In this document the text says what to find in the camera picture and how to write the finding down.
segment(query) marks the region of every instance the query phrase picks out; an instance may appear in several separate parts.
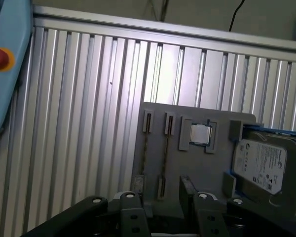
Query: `metal frame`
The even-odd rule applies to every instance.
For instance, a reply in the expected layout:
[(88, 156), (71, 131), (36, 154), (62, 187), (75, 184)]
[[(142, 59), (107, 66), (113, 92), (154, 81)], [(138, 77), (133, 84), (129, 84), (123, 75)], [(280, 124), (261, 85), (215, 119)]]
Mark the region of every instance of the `metal frame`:
[(142, 101), (253, 113), (296, 130), (296, 42), (34, 12), (0, 135), (0, 236), (18, 237), (88, 195), (128, 190)]

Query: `gray plastic tray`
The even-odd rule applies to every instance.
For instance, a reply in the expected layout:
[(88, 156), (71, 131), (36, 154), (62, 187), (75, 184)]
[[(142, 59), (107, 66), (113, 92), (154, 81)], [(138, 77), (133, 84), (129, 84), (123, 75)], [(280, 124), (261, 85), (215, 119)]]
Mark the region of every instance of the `gray plastic tray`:
[[(227, 111), (208, 110), (201, 108), (143, 103), (140, 108), (137, 130), (133, 177), (141, 174), (145, 146), (145, 114), (151, 114), (150, 133), (148, 134), (144, 202), (146, 211), (154, 215), (170, 215), (183, 217), (179, 205), (179, 176), (188, 175), (196, 189), (213, 193), (218, 199), (225, 199), (222, 193), (222, 180), (225, 171), (232, 164), (234, 143), (229, 140), (230, 121), (255, 123), (256, 118), (251, 114)], [(166, 115), (174, 115), (173, 135), (170, 136), (166, 163), (166, 186), (163, 200), (157, 199), (158, 176), (161, 173), (165, 150)], [(212, 126), (210, 145), (207, 147), (192, 145), (182, 134), (188, 130), (183, 119), (192, 123)]]

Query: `black cable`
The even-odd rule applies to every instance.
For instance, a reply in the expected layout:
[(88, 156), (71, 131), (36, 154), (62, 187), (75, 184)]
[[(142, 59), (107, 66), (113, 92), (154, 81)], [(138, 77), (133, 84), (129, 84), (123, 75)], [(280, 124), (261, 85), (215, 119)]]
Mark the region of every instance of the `black cable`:
[(235, 10), (233, 16), (232, 16), (232, 20), (231, 20), (231, 23), (230, 23), (230, 27), (229, 27), (229, 31), (231, 31), (232, 29), (232, 26), (233, 26), (233, 22), (235, 21), (235, 18), (236, 18), (236, 14), (238, 12), (238, 10), (242, 7), (243, 3), (245, 2), (245, 0), (242, 0), (241, 3), (239, 4), (239, 6), (237, 7), (237, 9)]
[(163, 0), (163, 6), (161, 9), (160, 21), (164, 22), (168, 10), (169, 0)]

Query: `screw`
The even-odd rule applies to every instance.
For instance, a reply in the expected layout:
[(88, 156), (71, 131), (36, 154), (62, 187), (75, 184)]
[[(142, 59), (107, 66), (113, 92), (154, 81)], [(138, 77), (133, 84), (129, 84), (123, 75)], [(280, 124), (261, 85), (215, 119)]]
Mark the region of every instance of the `screw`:
[(101, 199), (93, 199), (93, 203), (99, 203), (101, 201)]
[(241, 204), (243, 203), (243, 201), (240, 200), (240, 199), (234, 199), (233, 201), (236, 202), (236, 203), (239, 204), (239, 205), (241, 205)]
[(199, 197), (205, 199), (205, 198), (207, 198), (207, 195), (206, 194), (200, 194)]

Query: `black metal bracket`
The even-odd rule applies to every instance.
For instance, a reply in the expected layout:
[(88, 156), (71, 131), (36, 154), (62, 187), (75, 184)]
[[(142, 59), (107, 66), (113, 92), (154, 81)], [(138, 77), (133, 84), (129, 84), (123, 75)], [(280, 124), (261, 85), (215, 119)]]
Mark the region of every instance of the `black metal bracket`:
[(105, 213), (107, 208), (108, 201), (105, 198), (98, 196), (87, 197), (27, 232), (22, 237), (90, 235), (93, 231), (94, 217)]
[(222, 205), (207, 193), (195, 194), (193, 201), (200, 236), (229, 237)]
[(251, 233), (268, 230), (274, 236), (296, 237), (296, 223), (285, 221), (280, 213), (248, 200), (247, 198), (231, 198), (227, 202), (227, 211), (246, 219)]
[(145, 211), (137, 193), (120, 197), (120, 228), (122, 237), (150, 237)]

